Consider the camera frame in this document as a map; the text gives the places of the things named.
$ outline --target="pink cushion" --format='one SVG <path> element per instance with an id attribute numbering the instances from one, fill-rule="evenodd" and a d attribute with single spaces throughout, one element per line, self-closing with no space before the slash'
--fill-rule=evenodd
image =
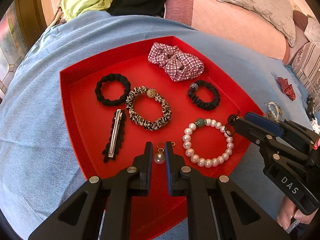
<path id="1" fill-rule="evenodd" d="M 165 18 L 234 41 L 267 57 L 283 60 L 286 54 L 283 34 L 256 13 L 237 5 L 216 0 L 167 0 Z"/>

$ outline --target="striped fabric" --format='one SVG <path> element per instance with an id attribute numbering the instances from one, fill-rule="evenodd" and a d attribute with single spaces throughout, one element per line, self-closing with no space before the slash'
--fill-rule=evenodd
<path id="1" fill-rule="evenodd" d="M 305 44 L 292 62 L 293 72 L 316 100 L 320 110 L 320 46 L 313 42 Z"/>

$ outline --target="human hand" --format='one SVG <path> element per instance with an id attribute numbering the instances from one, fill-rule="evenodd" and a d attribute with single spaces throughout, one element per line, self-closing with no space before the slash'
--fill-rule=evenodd
<path id="1" fill-rule="evenodd" d="M 277 216 L 277 222 L 284 230 L 290 226 L 292 217 L 300 220 L 301 223 L 308 225 L 316 212 L 317 210 L 309 216 L 302 214 L 302 212 L 297 209 L 296 205 L 287 196 L 285 196 L 282 200 L 279 214 Z"/>

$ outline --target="rhinestone ball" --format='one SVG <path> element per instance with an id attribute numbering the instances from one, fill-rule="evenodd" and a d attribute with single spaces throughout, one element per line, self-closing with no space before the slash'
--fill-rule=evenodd
<path id="1" fill-rule="evenodd" d="M 199 86 L 197 83 L 191 83 L 190 86 L 189 86 L 190 89 L 194 89 L 195 91 L 198 90 Z"/>
<path id="2" fill-rule="evenodd" d="M 147 96 L 149 98 L 154 98 L 157 94 L 157 91 L 154 88 L 149 88 L 147 92 Z"/>

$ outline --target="pearl earring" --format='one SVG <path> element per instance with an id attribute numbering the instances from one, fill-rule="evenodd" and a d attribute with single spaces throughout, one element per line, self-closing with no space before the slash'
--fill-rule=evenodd
<path id="1" fill-rule="evenodd" d="M 157 164 L 162 164 L 162 163 L 164 163 L 164 161 L 165 161 L 164 148 L 159 148 L 159 144 L 160 144 L 160 143 L 164 144 L 163 142 L 159 142 L 159 143 L 157 144 L 158 152 L 157 152 L 156 155 L 153 157 L 153 160 L 154 160 L 155 163 L 157 163 Z"/>

